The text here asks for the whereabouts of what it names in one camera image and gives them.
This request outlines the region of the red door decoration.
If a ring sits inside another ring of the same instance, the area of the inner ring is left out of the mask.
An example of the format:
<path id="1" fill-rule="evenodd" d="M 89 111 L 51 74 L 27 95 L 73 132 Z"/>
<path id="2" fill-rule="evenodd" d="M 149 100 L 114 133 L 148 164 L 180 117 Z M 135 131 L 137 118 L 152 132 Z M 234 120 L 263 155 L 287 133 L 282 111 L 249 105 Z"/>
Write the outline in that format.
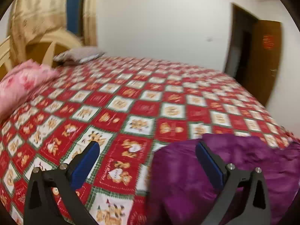
<path id="1" fill-rule="evenodd" d="M 270 34 L 264 35 L 262 38 L 262 44 L 263 44 L 264 49 L 271 50 L 275 45 L 274 36 L 272 36 Z"/>

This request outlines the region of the cream wooden headboard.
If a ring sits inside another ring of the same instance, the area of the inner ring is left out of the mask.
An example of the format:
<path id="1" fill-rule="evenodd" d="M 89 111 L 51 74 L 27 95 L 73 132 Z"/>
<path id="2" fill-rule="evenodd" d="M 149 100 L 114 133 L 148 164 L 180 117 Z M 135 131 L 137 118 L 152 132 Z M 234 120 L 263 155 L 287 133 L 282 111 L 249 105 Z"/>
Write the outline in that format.
<path id="1" fill-rule="evenodd" d="M 7 37 L 1 42 L 1 78 L 11 71 L 17 62 L 11 58 L 10 49 L 11 38 Z M 43 36 L 35 38 L 25 46 L 26 58 L 36 61 L 38 64 L 46 64 L 56 67 L 53 57 L 70 50 L 72 48 L 82 47 L 82 41 L 73 33 L 65 29 L 57 29 L 45 33 Z"/>

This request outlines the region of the brown wooden door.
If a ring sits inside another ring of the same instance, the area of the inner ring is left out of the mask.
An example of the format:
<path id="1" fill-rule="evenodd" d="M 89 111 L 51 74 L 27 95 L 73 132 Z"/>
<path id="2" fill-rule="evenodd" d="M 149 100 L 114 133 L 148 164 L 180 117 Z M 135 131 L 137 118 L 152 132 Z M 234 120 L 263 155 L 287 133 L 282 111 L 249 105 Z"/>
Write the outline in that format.
<path id="1" fill-rule="evenodd" d="M 274 47 L 271 50 L 263 47 L 264 35 L 274 36 Z M 278 72 L 281 51 L 281 22 L 259 20 L 253 28 L 250 60 L 242 86 L 263 106 L 266 106 L 275 85 L 276 78 L 271 76 L 271 69 L 277 69 Z"/>

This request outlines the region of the grey striped pillow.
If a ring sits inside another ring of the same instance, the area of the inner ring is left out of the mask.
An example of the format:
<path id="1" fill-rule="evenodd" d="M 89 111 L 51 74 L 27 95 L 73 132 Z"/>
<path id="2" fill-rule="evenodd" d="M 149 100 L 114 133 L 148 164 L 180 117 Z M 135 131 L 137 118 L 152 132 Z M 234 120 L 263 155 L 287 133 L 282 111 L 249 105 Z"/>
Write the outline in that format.
<path id="1" fill-rule="evenodd" d="M 63 66 L 77 66 L 91 60 L 98 59 L 105 54 L 105 51 L 94 46 L 72 48 L 53 57 L 54 62 Z"/>

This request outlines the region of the pink floral pillow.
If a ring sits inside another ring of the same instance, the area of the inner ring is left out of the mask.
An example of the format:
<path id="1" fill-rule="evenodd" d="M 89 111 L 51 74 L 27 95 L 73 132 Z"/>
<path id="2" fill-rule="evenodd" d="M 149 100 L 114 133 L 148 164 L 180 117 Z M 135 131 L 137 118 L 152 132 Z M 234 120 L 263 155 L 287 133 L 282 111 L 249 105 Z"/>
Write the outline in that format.
<path id="1" fill-rule="evenodd" d="M 27 60 L 1 80 L 1 121 L 22 105 L 43 84 L 57 78 L 58 70 Z"/>

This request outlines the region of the dark wooden door frame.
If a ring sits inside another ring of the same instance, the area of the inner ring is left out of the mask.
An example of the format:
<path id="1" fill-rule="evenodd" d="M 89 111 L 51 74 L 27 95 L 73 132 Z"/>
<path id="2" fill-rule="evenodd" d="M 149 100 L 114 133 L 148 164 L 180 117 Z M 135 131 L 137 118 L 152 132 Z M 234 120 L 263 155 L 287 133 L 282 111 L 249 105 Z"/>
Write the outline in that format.
<path id="1" fill-rule="evenodd" d="M 232 27 L 224 72 L 243 84 L 250 60 L 253 28 L 258 18 L 237 4 L 232 4 Z"/>

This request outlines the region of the purple down jacket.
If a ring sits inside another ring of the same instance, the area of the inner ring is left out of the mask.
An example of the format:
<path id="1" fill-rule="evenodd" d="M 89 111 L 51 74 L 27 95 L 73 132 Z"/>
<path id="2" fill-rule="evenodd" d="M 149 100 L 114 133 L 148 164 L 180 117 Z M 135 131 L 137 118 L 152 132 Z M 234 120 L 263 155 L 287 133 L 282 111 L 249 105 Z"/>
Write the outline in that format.
<path id="1" fill-rule="evenodd" d="M 299 200 L 298 143 L 270 148 L 259 137 L 232 134 L 205 134 L 202 141 L 226 163 L 241 170 L 262 169 L 272 224 Z M 199 224 L 213 207 L 218 191 L 197 160 L 196 144 L 196 139 L 174 142 L 154 153 L 146 200 L 148 224 Z"/>

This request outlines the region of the blue window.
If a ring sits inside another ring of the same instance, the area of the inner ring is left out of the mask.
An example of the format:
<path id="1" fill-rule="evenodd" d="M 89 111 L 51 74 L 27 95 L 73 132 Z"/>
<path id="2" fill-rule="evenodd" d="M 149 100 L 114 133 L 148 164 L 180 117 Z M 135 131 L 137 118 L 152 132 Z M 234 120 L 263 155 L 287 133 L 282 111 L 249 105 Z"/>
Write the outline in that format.
<path id="1" fill-rule="evenodd" d="M 80 34 L 80 3 L 81 0 L 67 0 L 67 30 L 75 35 Z"/>

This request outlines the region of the beige floral curtain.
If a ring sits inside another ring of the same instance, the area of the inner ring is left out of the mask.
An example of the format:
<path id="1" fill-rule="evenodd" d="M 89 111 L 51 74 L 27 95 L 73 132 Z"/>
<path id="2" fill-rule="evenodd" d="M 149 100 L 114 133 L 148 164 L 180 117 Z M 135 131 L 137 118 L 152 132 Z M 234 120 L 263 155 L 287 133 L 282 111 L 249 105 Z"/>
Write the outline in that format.
<path id="1" fill-rule="evenodd" d="M 10 15 L 12 59 L 24 62 L 26 45 L 57 29 L 67 29 L 67 0 L 14 0 Z M 84 45 L 96 46 L 96 0 L 81 0 L 80 34 Z"/>

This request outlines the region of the red checkered bed sheet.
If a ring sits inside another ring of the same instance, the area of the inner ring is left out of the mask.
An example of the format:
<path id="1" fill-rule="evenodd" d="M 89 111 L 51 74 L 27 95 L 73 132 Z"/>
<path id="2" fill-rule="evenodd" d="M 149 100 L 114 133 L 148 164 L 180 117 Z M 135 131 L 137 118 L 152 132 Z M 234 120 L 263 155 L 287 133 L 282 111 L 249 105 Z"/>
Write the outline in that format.
<path id="1" fill-rule="evenodd" d="M 32 170 L 70 163 L 95 141 L 100 154 L 76 193 L 98 224 L 148 224 L 154 153 L 205 134 L 298 143 L 233 78 L 179 62 L 104 57 L 42 86 L 1 121 L 1 202 L 23 224 Z"/>

